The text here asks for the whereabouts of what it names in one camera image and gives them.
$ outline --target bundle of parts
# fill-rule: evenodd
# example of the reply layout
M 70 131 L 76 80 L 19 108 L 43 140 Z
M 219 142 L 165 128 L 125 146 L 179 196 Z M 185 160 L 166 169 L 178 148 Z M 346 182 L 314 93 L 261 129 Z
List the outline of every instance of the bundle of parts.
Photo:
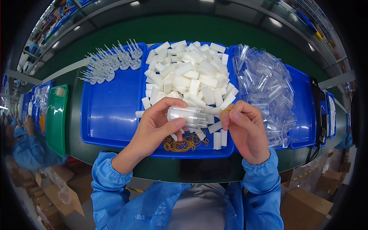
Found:
M 248 45 L 238 45 L 232 64 L 239 82 L 241 98 L 257 107 L 263 117 L 269 147 L 286 148 L 289 131 L 296 126 L 293 80 L 281 59 Z
M 218 117 L 239 92 L 230 83 L 229 56 L 225 50 L 226 47 L 215 43 L 201 45 L 194 42 L 188 45 L 185 40 L 172 44 L 165 42 L 149 52 L 146 60 L 148 69 L 144 72 L 147 77 L 146 97 L 142 98 L 144 109 L 164 97 L 182 99 L 189 107 L 171 107 L 167 113 L 168 120 L 183 117 L 189 132 L 195 133 L 201 141 L 206 137 L 201 128 L 208 127 L 209 134 L 214 134 L 213 149 L 216 150 L 227 145 L 227 131 L 222 135 L 215 133 L 222 128 L 220 121 L 215 123 L 215 116 Z M 143 112 L 137 111 L 137 117 L 141 117 Z M 175 134 L 171 137 L 177 141 Z
M 119 48 L 114 44 L 113 47 L 109 49 L 106 45 L 106 51 L 100 48 L 96 48 L 97 53 L 88 53 L 89 56 L 86 57 L 89 63 L 86 65 L 88 68 L 86 71 L 81 71 L 83 77 L 78 77 L 79 79 L 89 82 L 92 85 L 98 83 L 101 84 L 105 80 L 112 81 L 115 77 L 115 71 L 118 69 L 127 70 L 129 67 L 132 70 L 137 70 L 141 67 L 143 56 L 142 49 L 139 48 L 135 39 L 134 43 L 131 39 L 131 46 L 128 43 L 128 51 L 124 50 L 123 46 L 118 40 Z

